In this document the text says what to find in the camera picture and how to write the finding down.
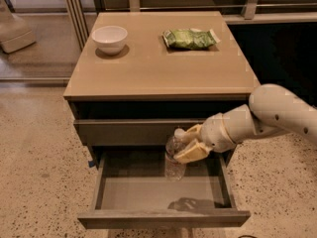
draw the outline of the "bowl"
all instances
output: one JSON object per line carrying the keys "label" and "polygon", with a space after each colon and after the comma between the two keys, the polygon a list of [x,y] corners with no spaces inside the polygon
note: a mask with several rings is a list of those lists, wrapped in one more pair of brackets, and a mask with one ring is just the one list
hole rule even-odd
{"label": "bowl", "polygon": [[118,26],[106,26],[92,32],[92,40],[107,55],[116,55],[126,45],[128,32]]}

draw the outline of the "table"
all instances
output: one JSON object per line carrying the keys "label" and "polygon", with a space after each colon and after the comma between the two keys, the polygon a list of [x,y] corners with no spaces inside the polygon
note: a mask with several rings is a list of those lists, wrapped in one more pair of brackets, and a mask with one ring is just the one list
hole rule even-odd
{"label": "table", "polygon": [[[169,192],[161,164],[164,144],[174,129],[189,128],[247,103],[260,85],[222,16],[218,12],[101,13],[93,29],[105,25],[128,30],[124,49],[116,56],[104,55],[89,37],[64,93],[78,136],[99,172],[92,207],[79,220],[86,228],[242,225],[250,213],[237,209],[224,155],[198,163],[198,170],[188,166],[183,184],[178,184],[177,193],[202,202],[207,207],[203,212],[205,206],[193,211],[162,207],[175,200],[176,191]],[[213,29],[221,43],[207,51],[167,49],[162,32],[179,28]],[[197,191],[206,185],[211,188],[206,195],[189,195],[195,184]],[[147,193],[136,195],[143,186]],[[158,187],[164,191],[161,202],[157,193],[149,195]],[[141,200],[139,204],[131,203],[135,198]],[[151,198],[157,199],[149,203],[153,208],[135,208]]]}

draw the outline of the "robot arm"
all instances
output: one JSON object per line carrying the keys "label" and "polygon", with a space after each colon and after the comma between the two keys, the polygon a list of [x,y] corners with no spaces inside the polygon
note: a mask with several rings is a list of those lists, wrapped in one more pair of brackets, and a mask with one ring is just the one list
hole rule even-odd
{"label": "robot arm", "polygon": [[174,156],[181,163],[201,160],[210,151],[223,153],[247,139],[296,133],[317,146],[317,110],[289,90],[275,85],[259,86],[242,105],[227,113],[209,117],[187,131],[175,130],[175,137],[187,147]]}

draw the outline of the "drawer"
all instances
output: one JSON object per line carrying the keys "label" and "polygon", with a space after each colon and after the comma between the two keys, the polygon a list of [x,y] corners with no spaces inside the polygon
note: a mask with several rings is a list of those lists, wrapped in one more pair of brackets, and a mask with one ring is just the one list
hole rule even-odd
{"label": "drawer", "polygon": [[164,176],[164,150],[104,151],[86,229],[238,227],[238,210],[222,155],[188,164],[180,181]]}
{"label": "drawer", "polygon": [[163,146],[178,127],[203,119],[78,119],[74,127],[84,146]]}

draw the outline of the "floor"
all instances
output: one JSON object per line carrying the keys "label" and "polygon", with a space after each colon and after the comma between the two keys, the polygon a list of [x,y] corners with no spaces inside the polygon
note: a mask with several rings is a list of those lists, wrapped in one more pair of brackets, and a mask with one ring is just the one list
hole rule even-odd
{"label": "floor", "polygon": [[[53,25],[42,32],[40,25],[48,22],[41,18],[38,25],[37,17],[28,16],[39,41],[0,54],[1,75],[71,73],[79,50],[70,25],[50,17]],[[62,24],[70,29],[61,31]],[[40,48],[51,43],[48,33],[66,42]],[[239,145],[228,175],[238,208],[252,215],[240,228],[85,230],[76,215],[89,208],[97,171],[88,167],[90,156],[63,92],[57,86],[0,84],[0,238],[316,237],[317,147],[294,134]]]}

